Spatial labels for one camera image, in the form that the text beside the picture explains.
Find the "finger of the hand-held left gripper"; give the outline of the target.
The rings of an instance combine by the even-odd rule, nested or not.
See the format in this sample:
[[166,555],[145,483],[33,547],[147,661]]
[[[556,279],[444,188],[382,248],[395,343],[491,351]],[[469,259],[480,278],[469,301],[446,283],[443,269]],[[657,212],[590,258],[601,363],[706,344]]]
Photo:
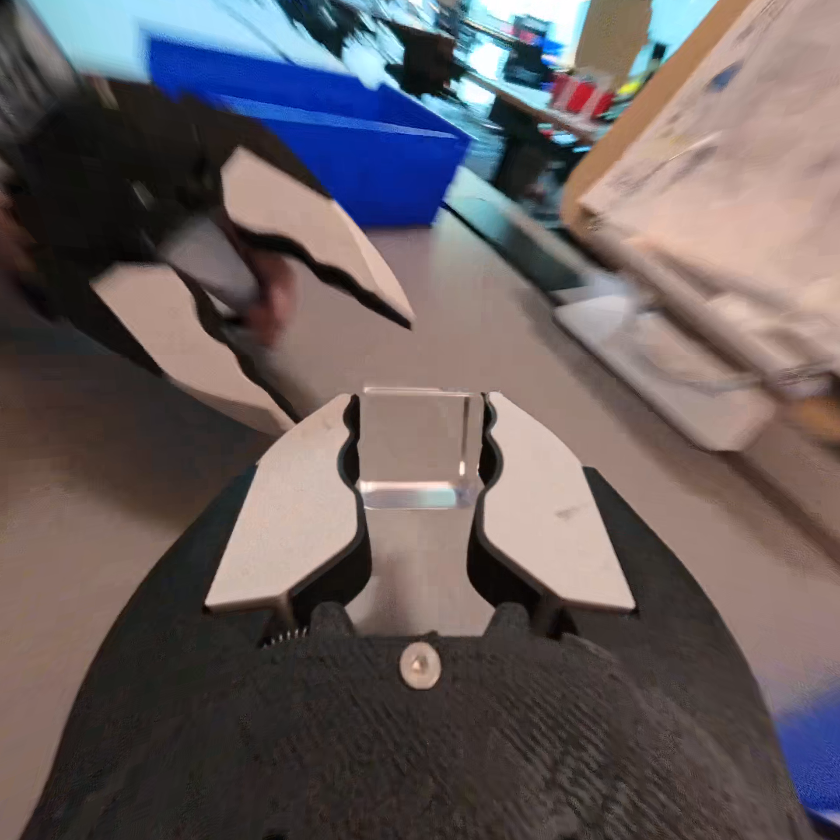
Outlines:
[[238,147],[220,169],[223,207],[253,249],[303,263],[324,284],[411,329],[415,313],[380,251],[332,198]]
[[283,435],[296,422],[206,332],[186,284],[168,266],[117,264],[92,284],[122,326],[183,393],[239,424]]

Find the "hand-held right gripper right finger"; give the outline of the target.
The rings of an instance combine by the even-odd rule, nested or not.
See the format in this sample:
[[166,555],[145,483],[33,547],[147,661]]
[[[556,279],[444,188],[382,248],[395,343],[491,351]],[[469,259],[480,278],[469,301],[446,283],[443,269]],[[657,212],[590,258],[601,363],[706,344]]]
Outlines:
[[492,606],[631,614],[636,601],[577,456],[501,392],[484,395],[468,577]]

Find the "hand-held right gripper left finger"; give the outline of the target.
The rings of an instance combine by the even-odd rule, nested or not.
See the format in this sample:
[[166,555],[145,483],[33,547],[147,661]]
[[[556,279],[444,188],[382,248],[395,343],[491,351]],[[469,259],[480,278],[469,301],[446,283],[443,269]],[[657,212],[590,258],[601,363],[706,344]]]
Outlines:
[[361,402],[341,394],[259,459],[206,594],[214,613],[311,615],[346,606],[371,578],[360,477]]

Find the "blue plastic bin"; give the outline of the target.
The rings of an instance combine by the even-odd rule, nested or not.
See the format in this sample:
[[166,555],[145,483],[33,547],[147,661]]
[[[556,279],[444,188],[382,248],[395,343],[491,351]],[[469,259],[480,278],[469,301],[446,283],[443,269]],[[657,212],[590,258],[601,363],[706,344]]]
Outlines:
[[152,81],[262,122],[362,228],[429,226],[470,137],[399,89],[147,35]]
[[839,827],[839,695],[790,709],[776,730],[796,793],[808,816]]

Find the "clear colourless cube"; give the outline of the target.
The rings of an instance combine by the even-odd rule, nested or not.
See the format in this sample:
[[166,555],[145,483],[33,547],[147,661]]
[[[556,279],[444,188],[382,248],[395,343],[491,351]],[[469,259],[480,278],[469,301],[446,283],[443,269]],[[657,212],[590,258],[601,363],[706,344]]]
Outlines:
[[483,395],[459,389],[367,385],[360,394],[360,477],[374,511],[472,508]]

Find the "grey desk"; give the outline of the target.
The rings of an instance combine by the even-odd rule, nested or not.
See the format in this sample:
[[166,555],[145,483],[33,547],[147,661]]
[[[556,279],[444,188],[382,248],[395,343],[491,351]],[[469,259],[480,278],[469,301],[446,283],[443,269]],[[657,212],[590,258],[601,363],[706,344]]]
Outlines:
[[[371,233],[399,329],[296,267],[270,358],[300,412],[364,385],[500,390],[551,428],[705,589],[777,715],[838,692],[838,563],[690,447],[556,328],[458,219]],[[18,838],[69,710],[150,569],[269,440],[33,313],[2,284],[2,838]]]

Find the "black desk mat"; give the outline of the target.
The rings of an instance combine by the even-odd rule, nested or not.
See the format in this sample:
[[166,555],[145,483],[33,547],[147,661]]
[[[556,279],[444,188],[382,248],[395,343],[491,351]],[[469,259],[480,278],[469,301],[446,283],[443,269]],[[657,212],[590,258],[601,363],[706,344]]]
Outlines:
[[510,268],[544,296],[564,305],[584,290],[593,291],[604,280],[598,266],[556,234],[542,227],[530,229],[487,199],[448,198],[444,207],[465,224]]

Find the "person's left hand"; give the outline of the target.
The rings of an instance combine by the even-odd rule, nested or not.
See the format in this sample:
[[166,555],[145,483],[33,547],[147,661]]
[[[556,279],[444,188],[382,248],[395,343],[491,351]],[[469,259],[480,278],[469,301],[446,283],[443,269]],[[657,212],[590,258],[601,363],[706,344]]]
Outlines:
[[250,245],[220,213],[194,216],[160,246],[164,263],[209,300],[216,319],[273,347],[296,308],[291,268],[278,253]]

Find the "red storage bin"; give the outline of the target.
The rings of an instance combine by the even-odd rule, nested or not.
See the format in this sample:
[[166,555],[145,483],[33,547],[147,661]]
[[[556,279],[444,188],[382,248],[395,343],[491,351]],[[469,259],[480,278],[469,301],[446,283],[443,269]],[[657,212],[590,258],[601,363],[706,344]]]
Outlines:
[[599,119],[613,105],[615,92],[609,78],[559,72],[555,75],[549,108],[587,119]]

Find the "wooden document stand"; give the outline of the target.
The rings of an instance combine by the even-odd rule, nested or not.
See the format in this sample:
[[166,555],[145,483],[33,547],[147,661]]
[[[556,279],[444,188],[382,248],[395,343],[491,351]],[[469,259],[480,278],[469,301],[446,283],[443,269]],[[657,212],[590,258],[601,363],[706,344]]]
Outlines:
[[559,325],[694,445],[838,448],[839,2],[720,2],[571,177]]

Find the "beige chair back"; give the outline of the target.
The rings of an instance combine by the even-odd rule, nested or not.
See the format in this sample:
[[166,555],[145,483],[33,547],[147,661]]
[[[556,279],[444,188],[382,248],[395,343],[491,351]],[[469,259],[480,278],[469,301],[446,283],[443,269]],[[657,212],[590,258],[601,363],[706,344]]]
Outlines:
[[620,87],[648,43],[652,13],[651,1],[590,1],[574,67],[608,76]]

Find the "printed instruction sheet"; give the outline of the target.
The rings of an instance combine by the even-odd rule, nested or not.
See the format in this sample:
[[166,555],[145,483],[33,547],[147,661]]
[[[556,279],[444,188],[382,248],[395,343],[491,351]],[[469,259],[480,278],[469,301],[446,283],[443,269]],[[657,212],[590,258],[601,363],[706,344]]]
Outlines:
[[600,240],[766,381],[838,376],[839,2],[752,2],[581,195]]

